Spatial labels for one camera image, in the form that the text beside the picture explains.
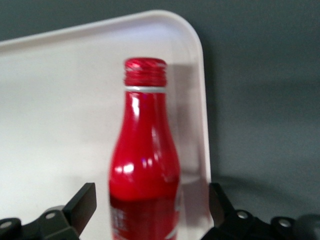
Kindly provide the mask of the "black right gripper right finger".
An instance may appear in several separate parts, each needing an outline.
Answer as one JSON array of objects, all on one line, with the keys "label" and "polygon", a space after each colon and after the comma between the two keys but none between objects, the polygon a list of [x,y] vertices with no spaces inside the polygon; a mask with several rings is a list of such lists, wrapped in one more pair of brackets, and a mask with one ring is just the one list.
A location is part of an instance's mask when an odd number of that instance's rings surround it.
[{"label": "black right gripper right finger", "polygon": [[246,210],[235,209],[219,183],[210,183],[209,211],[214,227],[209,240],[318,240],[320,216],[306,214],[293,219],[273,217],[269,223]]}]

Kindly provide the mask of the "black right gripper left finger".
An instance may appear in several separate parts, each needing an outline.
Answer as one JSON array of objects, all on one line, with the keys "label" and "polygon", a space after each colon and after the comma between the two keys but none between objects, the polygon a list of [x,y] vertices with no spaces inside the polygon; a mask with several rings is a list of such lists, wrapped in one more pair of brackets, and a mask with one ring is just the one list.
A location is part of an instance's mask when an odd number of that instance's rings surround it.
[{"label": "black right gripper left finger", "polygon": [[66,205],[47,209],[23,225],[19,218],[0,220],[2,240],[79,240],[97,209],[95,183],[85,183]]}]

